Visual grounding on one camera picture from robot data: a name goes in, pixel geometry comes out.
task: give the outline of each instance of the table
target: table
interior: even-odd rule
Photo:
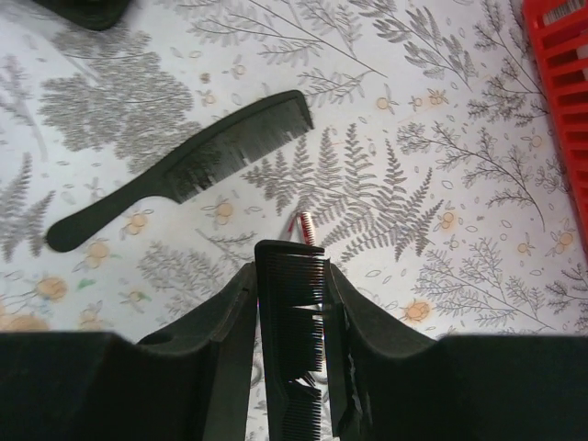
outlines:
[[[142,0],[94,33],[0,0],[0,328],[136,341],[304,204],[357,289],[424,334],[585,334],[588,274],[520,7]],[[315,130],[264,164],[181,206],[144,199],[73,252],[44,245],[202,127],[292,88]],[[250,440],[266,439],[256,351]]]

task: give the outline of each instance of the red basket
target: red basket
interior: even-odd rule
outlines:
[[[525,16],[571,191],[588,240],[587,0],[525,0]]]

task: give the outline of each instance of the red object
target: red object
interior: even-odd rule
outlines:
[[[525,0],[523,14],[588,239],[588,8],[586,0]]]

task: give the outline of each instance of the floral tablecloth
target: floral tablecloth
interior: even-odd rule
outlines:
[[[0,0],[0,328],[137,340],[303,207],[354,285],[424,334],[586,333],[588,274],[520,10],[142,0],[94,33]],[[182,205],[144,199],[73,252],[44,244],[200,128],[292,88],[306,136]],[[248,439],[266,436],[261,378],[257,353]]]

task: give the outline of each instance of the black object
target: black object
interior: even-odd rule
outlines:
[[[324,250],[298,243],[255,246],[267,421],[272,441],[319,441],[322,320],[305,308],[322,303]]]
[[[3,441],[243,441],[255,271],[137,345],[111,333],[0,334]]]
[[[140,199],[182,203],[312,129],[298,90],[269,96],[217,121],[172,150],[126,186],[47,231],[55,251],[72,251]]]
[[[130,0],[34,0],[82,28],[105,30],[122,17]]]
[[[588,439],[588,338],[455,335],[436,342],[364,298],[336,266],[321,269],[321,249],[265,242],[256,251],[261,322],[274,331],[263,335],[272,441],[280,432],[282,441],[316,438],[313,421],[300,421],[297,432],[285,424],[296,415],[276,418],[299,397],[293,390],[309,392],[299,409],[315,414],[303,369],[315,367],[317,311],[312,322],[306,315],[291,321],[301,327],[272,321],[287,322],[298,314],[287,309],[320,296],[333,432],[341,441]],[[107,333],[0,334],[0,439],[243,441],[255,279],[254,266],[244,266],[217,296],[137,346]],[[276,304],[281,293],[285,303]],[[306,356],[290,369],[280,361],[288,355],[277,352],[284,348]],[[290,387],[287,376],[300,373],[308,389]]]

